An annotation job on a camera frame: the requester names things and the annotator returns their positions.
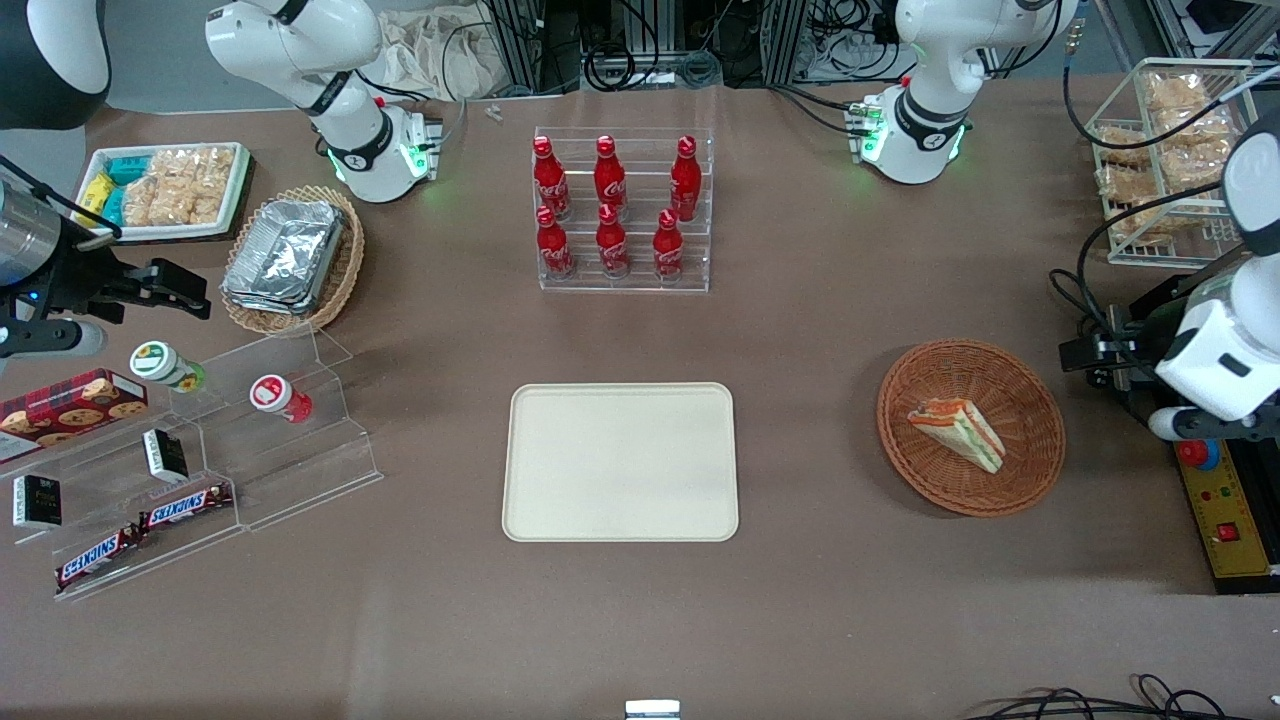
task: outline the white cloth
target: white cloth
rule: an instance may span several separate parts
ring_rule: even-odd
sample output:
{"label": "white cloth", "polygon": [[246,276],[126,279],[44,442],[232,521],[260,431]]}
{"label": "white cloth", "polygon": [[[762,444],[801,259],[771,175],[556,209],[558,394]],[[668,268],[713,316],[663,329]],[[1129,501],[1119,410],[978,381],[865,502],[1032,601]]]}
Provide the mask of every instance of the white cloth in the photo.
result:
{"label": "white cloth", "polygon": [[[484,97],[509,83],[493,40],[493,19],[483,5],[384,10],[378,22],[383,27],[385,60],[381,85],[460,100]],[[471,23],[489,24],[458,29],[454,35],[453,31]]]}

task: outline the yellow control panel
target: yellow control panel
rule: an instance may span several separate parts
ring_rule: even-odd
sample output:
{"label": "yellow control panel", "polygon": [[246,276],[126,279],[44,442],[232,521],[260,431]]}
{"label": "yellow control panel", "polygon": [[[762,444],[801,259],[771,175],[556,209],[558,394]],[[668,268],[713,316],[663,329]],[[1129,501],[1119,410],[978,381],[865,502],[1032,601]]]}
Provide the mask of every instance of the yellow control panel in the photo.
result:
{"label": "yellow control panel", "polygon": [[1240,489],[1231,455],[1226,443],[1219,442],[1217,448],[1221,461],[1210,470],[1188,465],[1181,457],[1178,460],[1210,566],[1219,578],[1268,575],[1267,553]]}

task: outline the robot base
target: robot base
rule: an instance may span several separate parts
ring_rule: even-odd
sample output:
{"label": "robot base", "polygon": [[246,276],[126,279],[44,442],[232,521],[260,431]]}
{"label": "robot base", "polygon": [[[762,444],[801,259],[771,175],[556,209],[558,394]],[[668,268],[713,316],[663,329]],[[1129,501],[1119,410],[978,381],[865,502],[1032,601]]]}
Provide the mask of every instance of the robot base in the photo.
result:
{"label": "robot base", "polygon": [[964,128],[950,140],[940,133],[942,142],[934,150],[920,150],[895,117],[893,108],[902,92],[904,87],[896,85],[881,95],[868,95],[845,110],[845,127],[856,133],[849,138],[849,149],[855,163],[873,165],[892,181],[920,184],[941,176],[947,163],[960,154]]}
{"label": "robot base", "polygon": [[392,142],[367,170],[352,170],[329,154],[338,179],[351,188],[352,195],[366,202],[390,202],[413,188],[415,184],[434,179],[440,156],[440,126],[428,126],[422,115],[406,113],[388,105],[383,111],[392,120]]}

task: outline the small jar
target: small jar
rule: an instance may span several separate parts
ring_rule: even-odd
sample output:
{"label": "small jar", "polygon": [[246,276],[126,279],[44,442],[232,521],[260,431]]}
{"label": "small jar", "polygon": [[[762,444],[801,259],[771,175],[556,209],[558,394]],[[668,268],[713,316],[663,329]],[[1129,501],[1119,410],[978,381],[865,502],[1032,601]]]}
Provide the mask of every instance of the small jar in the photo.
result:
{"label": "small jar", "polygon": [[302,423],[311,416],[311,397],[293,387],[280,375],[262,375],[248,391],[253,407],[280,415],[291,423]]}
{"label": "small jar", "polygon": [[133,374],[152,383],[163,384],[174,392],[195,392],[205,383],[205,369],[178,355],[168,342],[151,340],[143,342],[129,357]]}

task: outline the brown tabletop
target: brown tabletop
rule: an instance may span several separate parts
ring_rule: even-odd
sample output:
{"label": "brown tabletop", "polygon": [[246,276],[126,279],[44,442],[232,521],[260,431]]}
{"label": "brown tabletop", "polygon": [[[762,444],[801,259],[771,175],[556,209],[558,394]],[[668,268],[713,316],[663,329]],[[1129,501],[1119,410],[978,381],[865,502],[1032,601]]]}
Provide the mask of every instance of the brown tabletop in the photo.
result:
{"label": "brown tabletop", "polygon": [[[1115,78],[1079,83],[1093,106]],[[1262,715],[1280,615],[1212,597],[1166,446],[1057,370],[1075,316],[1044,273],[1098,222],[1087,151],[1053,81],[991,83],[936,182],[854,167],[844,141],[764,91],[580,92],[476,104],[440,179],[358,205],[369,255],[330,329],[351,413],[387,479],[78,603],[44,548],[0,544],[0,707],[14,717],[957,717],[1128,674]],[[860,95],[845,90],[838,96]],[[529,140],[545,126],[710,126],[714,266],[704,297],[543,295]],[[92,146],[236,140],[250,206],[334,184],[296,111],[105,113]],[[205,273],[227,243],[129,249]],[[1162,275],[1093,265],[1105,299]],[[253,336],[129,309],[100,359],[163,337],[207,357]],[[908,347],[997,343],[1036,369],[1069,437],[1038,506],[964,519],[878,446],[873,400]],[[83,360],[14,363],[4,395]],[[500,529],[508,404],[538,382],[717,380],[736,404],[737,534],[714,544],[518,544]]]}

